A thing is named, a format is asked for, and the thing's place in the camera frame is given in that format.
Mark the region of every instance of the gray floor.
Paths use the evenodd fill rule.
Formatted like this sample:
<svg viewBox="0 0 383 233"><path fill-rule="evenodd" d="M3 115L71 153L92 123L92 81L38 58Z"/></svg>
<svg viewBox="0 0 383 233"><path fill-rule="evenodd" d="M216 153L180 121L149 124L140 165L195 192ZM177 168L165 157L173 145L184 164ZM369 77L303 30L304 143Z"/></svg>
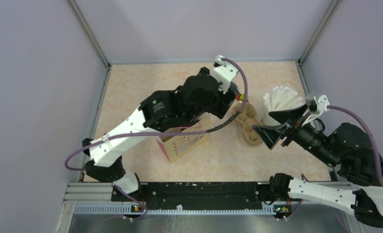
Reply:
<svg viewBox="0 0 383 233"><path fill-rule="evenodd" d="M344 233L331 209L303 204L289 221L268 216L157 216L130 223L108 215L74 215L69 233Z"/></svg>

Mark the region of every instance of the table surface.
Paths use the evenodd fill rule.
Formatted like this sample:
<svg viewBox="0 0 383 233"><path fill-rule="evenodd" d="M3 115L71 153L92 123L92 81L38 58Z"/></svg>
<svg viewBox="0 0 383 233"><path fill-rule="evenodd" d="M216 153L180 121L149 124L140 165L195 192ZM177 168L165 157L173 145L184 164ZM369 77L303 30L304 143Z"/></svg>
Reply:
<svg viewBox="0 0 383 233"><path fill-rule="evenodd" d="M288 86L304 96L295 62L239 63L247 76L249 100L261 116L263 96L275 86ZM114 65L100 118L96 138L124 121L139 103L156 90L174 90L201 67L211 63ZM243 90L240 75L235 79ZM231 110L225 118L231 116ZM212 127L223 120L211 117ZM126 170L138 174L142 182L241 182L268 181L283 172L300 178L304 173L311 181L330 180L328 168L296 143L269 150L264 144L248 145L242 129L232 122L210 133L208 139L192 151L170 163L155 138L150 137L123 154Z"/></svg>

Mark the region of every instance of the white wall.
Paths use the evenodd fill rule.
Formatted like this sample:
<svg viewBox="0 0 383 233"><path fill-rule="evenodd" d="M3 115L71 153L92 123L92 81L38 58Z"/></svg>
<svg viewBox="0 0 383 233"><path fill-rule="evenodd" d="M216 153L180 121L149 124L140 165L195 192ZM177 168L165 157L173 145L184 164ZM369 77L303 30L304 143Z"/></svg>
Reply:
<svg viewBox="0 0 383 233"><path fill-rule="evenodd" d="M296 60L331 0L77 0L111 63Z"/></svg>
<svg viewBox="0 0 383 233"><path fill-rule="evenodd" d="M0 233L54 231L104 77L65 0L0 1Z"/></svg>
<svg viewBox="0 0 383 233"><path fill-rule="evenodd" d="M332 105L354 111L368 124L383 156L383 0L343 1L305 69L313 91L326 93ZM335 111L324 120L328 133L341 122L354 122Z"/></svg>

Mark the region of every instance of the beige tabletop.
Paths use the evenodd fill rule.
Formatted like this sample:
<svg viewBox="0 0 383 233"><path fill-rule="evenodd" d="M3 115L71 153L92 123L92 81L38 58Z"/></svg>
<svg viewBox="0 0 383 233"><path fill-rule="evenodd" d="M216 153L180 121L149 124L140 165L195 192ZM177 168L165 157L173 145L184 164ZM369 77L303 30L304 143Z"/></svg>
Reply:
<svg viewBox="0 0 383 233"><path fill-rule="evenodd" d="M249 100L259 116L264 111L263 96L275 86L294 88L304 96L294 62L239 63L247 76ZM174 90L188 76L196 75L201 67L212 69L211 63L114 65L111 70L96 138L110 131L156 90ZM241 76L235 79L243 90ZM211 125L223 120L211 117ZM213 132L201 145L176 162L170 163L156 140L147 138L123 154L126 170L138 174L142 182L241 182L268 181L275 173L283 172L309 180L330 180L328 168L296 143L269 150L264 144L250 146L236 122Z"/></svg>

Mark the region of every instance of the white paper stack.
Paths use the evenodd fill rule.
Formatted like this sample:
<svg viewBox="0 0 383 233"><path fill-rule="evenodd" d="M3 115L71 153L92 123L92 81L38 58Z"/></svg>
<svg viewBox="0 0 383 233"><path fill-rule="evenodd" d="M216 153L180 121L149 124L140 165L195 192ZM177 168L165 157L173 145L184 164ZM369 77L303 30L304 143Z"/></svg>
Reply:
<svg viewBox="0 0 383 233"><path fill-rule="evenodd" d="M279 122L269 116L269 112L294 109L305 104L304 98L287 86L274 87L272 94L266 93L263 99L265 111L261 120L265 125L279 125Z"/></svg>

